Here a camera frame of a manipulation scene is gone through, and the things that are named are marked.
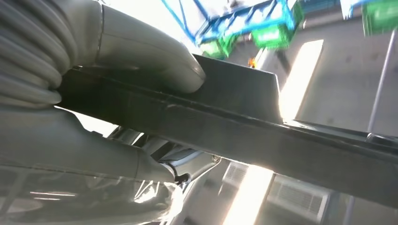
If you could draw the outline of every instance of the fluorescent light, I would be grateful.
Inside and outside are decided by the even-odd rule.
[[[250,165],[223,225],[253,225],[274,172]]]
[[[61,200],[60,198],[34,198],[34,199],[37,199],[37,200],[51,200],[51,201]]]
[[[31,194],[36,194],[36,195],[58,195],[58,196],[76,196],[76,194],[58,193],[58,192],[34,192],[34,191],[31,191]]]
[[[279,96],[279,110],[284,120],[296,118],[307,86],[318,62],[323,40],[303,44]]]

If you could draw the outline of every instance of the blue metal frame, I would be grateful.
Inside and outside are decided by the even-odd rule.
[[[179,0],[179,3],[181,13],[183,15],[183,21],[178,18],[175,11],[170,7],[166,0],[162,0],[163,4],[194,44],[200,44],[206,41],[219,39],[224,35],[245,34],[251,32],[252,30],[263,29],[265,27],[278,24],[286,24],[290,30],[295,29],[296,22],[294,21],[291,8],[289,8],[289,3],[295,3],[298,0],[267,0],[251,7],[238,7],[232,12],[228,12],[222,16],[216,16],[213,18],[209,17],[209,14],[206,12],[199,0],[193,1],[206,19],[204,24],[198,31],[195,32],[195,34],[191,33],[188,29],[181,0]],[[277,4],[281,4],[282,14],[279,16],[279,18],[271,20],[271,15],[274,12]],[[256,13],[256,11],[262,13],[262,22],[258,23],[252,21],[253,15]],[[241,29],[231,30],[231,26],[233,26],[237,18],[244,18],[244,25]]]
[[[188,36],[188,38],[195,44],[196,43],[196,38],[193,34],[191,34],[191,32],[188,29],[188,26],[186,24],[186,19],[185,19],[185,14],[183,11],[183,7],[180,1],[180,7],[181,7],[181,11],[184,17],[184,23],[181,22],[180,18],[178,18],[177,14],[174,12],[174,10],[170,7],[170,5],[166,2],[166,0],[161,0],[164,4],[164,6],[167,8],[167,10],[171,13],[171,15],[173,16],[174,20],[177,21],[178,25],[180,25],[181,29],[183,29],[184,33]]]

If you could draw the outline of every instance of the crate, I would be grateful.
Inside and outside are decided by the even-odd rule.
[[[296,21],[295,29],[289,30],[285,24],[273,25],[261,30],[252,31],[253,41],[259,48],[267,49],[283,49],[290,45],[290,42],[304,19],[304,13],[300,3],[296,2],[292,8],[294,21]]]
[[[382,34],[398,28],[398,0],[379,0],[362,6],[365,36]]]

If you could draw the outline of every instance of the metal bar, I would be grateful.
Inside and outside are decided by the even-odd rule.
[[[177,14],[170,7],[170,5],[166,2],[166,0],[161,0],[161,1],[163,2],[164,6],[167,8],[167,10],[171,13],[171,15],[173,16],[174,20],[178,23],[178,25],[180,25],[181,29],[183,29],[184,33],[188,36],[188,38],[194,44],[196,44],[196,39],[195,39],[194,35],[191,34],[191,32],[188,29],[186,29],[186,26],[184,26],[184,24],[181,22],[180,18],[178,18]]]
[[[181,14],[183,15],[185,29],[188,30],[188,26],[186,24],[186,18],[185,18],[185,12],[184,12],[184,8],[183,8],[183,4],[181,3],[181,0],[178,0],[178,2],[180,3],[180,9],[181,9]]]
[[[276,6],[277,3],[278,3],[277,0],[273,0],[273,1],[271,2],[271,7],[269,8],[269,10],[268,10],[268,12],[267,12],[267,15],[265,16],[266,19],[270,18],[271,13],[274,11],[274,8],[275,8],[275,6]]]
[[[388,67],[388,63],[390,61],[391,51],[394,46],[395,33],[396,33],[395,30],[391,33],[390,43],[388,45],[386,58],[384,60],[382,74],[380,75],[379,86],[377,87],[376,97],[375,97],[375,101],[373,103],[372,113],[370,114],[369,125],[367,127],[367,131],[369,133],[371,133],[373,131],[373,127],[375,126],[376,112],[377,112],[377,108],[379,106],[380,96],[381,96],[382,90],[383,90],[384,79],[385,79],[385,76],[387,73],[387,67]]]
[[[351,224],[352,211],[354,210],[354,205],[355,205],[355,197],[350,196],[348,199],[347,209],[345,210],[345,215],[344,215],[342,225],[350,225]]]
[[[199,10],[202,13],[202,15],[209,22],[210,21],[209,14],[207,14],[207,12],[206,12],[205,8],[203,7],[203,5],[199,2],[199,0],[193,0],[193,2],[195,2],[196,6],[199,8]]]
[[[235,19],[236,19],[236,14],[234,13],[234,14],[232,14],[230,20],[228,21],[228,25],[227,25],[226,29],[228,29],[232,25],[232,23],[234,22]]]
[[[119,72],[107,79],[70,71],[59,89],[63,97],[60,106],[192,149],[398,207],[397,149],[278,125],[279,119],[273,117],[278,109],[275,75],[196,58],[207,75],[196,93],[134,86],[132,83],[138,85],[139,80],[123,82],[121,77],[127,76],[118,76]]]
[[[253,6],[250,9],[249,14],[247,15],[247,17],[245,19],[245,23],[249,22],[249,20],[253,17],[254,11],[255,11],[255,7]]]

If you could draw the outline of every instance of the metal pole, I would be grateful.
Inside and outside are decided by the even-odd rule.
[[[352,211],[354,209],[355,197],[350,196],[348,199],[347,209],[345,210],[343,225],[349,225],[351,223]]]
[[[370,120],[369,120],[369,124],[367,126],[368,133],[371,133],[373,131],[373,127],[375,125],[376,112],[377,112],[377,108],[379,106],[380,96],[381,96],[381,93],[383,90],[384,79],[385,79],[385,76],[387,73],[387,67],[388,67],[388,63],[390,61],[391,51],[394,46],[395,32],[396,31],[393,30],[393,32],[391,33],[390,43],[388,45],[386,58],[384,60],[382,74],[380,75],[379,86],[377,87],[375,102],[373,103],[372,113],[370,114]],[[345,211],[343,225],[349,225],[351,223],[351,217],[352,217],[352,211],[354,209],[354,204],[355,204],[355,197],[350,196],[349,200],[348,200],[348,204],[347,204],[347,209]]]
[[[390,44],[388,45],[388,50],[387,50],[386,58],[384,60],[382,74],[380,76],[379,86],[377,87],[375,102],[373,103],[372,114],[370,114],[369,125],[367,127],[368,133],[372,132],[373,126],[375,125],[376,111],[379,106],[380,95],[382,93],[383,83],[384,83],[385,75],[387,72],[388,63],[390,61],[391,50],[394,46],[395,32],[396,32],[395,30],[392,32],[391,38],[390,38]]]

